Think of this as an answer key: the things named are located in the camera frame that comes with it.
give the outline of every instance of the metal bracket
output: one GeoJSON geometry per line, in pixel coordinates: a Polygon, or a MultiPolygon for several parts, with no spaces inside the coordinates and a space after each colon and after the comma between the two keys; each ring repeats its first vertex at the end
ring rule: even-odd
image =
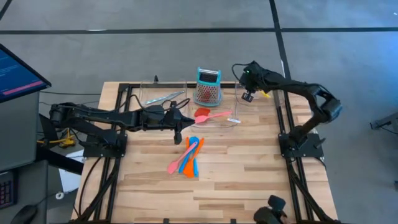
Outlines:
{"type": "Polygon", "coordinates": [[[94,136],[87,136],[84,157],[110,157],[120,158],[126,154],[127,134],[117,135],[118,147],[98,144],[98,139],[94,136]]]}
{"type": "Polygon", "coordinates": [[[279,134],[280,153],[285,159],[294,157],[323,157],[321,143],[324,139],[320,139],[318,134],[307,134],[306,140],[296,149],[289,144],[289,134],[279,134]]]}

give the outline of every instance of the keyboard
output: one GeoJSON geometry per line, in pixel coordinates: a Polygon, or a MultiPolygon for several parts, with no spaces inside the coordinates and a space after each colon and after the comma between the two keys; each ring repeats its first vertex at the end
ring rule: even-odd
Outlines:
{"type": "Polygon", "coordinates": [[[0,173],[0,209],[17,203],[16,180],[14,171],[0,173]]]}

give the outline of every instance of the white paper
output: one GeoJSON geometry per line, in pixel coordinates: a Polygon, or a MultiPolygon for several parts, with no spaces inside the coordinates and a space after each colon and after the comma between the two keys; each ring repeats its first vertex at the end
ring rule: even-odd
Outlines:
{"type": "MultiPolygon", "coordinates": [[[[69,153],[66,155],[67,157],[74,159],[78,162],[83,162],[83,150],[69,153]]],[[[71,172],[65,171],[63,169],[59,169],[61,176],[62,189],[64,192],[69,192],[79,188],[80,185],[80,175],[73,174],[71,172]]]]}

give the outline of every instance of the wooden tabletop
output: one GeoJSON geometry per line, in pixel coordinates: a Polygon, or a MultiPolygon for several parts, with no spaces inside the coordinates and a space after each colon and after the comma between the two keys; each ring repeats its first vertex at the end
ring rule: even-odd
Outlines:
{"type": "MultiPolygon", "coordinates": [[[[99,107],[113,110],[118,82],[106,82],[99,107]]],[[[151,89],[152,95],[168,95],[174,90],[151,89]]],[[[194,89],[188,89],[192,97],[194,89]]],[[[139,95],[139,89],[133,90],[139,95]]],[[[289,95],[295,124],[306,122],[311,112],[305,98],[289,95]]],[[[253,104],[245,104],[236,98],[234,88],[223,89],[220,108],[231,108],[233,116],[241,124],[225,122],[226,118],[213,121],[204,128],[188,127],[182,131],[183,143],[175,145],[173,131],[139,131],[128,134],[126,156],[121,160],[118,186],[114,201],[112,222],[207,222],[253,223],[253,214],[267,205],[270,195],[282,197],[287,202],[285,213],[294,222],[285,159],[280,155],[277,135],[279,123],[273,99],[257,96],[253,104]],[[205,138],[197,156],[199,177],[188,179],[177,172],[170,175],[166,168],[185,150],[185,138],[205,138]]],[[[194,102],[183,113],[195,112],[194,102]]],[[[130,110],[138,109],[132,100],[130,110]]],[[[96,158],[85,162],[81,185],[75,206],[78,206],[81,186],[96,158]]],[[[104,159],[100,160],[90,175],[84,195],[82,211],[98,192],[104,159]]],[[[337,218],[325,168],[315,159],[303,158],[308,188],[322,209],[337,218]]],[[[105,196],[101,217],[105,217],[108,197],[105,196]]],[[[299,194],[302,216],[306,219],[303,198],[299,194]]]]}

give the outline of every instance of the computer monitor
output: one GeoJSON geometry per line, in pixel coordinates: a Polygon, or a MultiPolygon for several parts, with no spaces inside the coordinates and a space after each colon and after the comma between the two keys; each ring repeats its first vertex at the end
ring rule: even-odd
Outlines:
{"type": "Polygon", "coordinates": [[[50,86],[49,81],[0,44],[0,103],[50,86]]]}

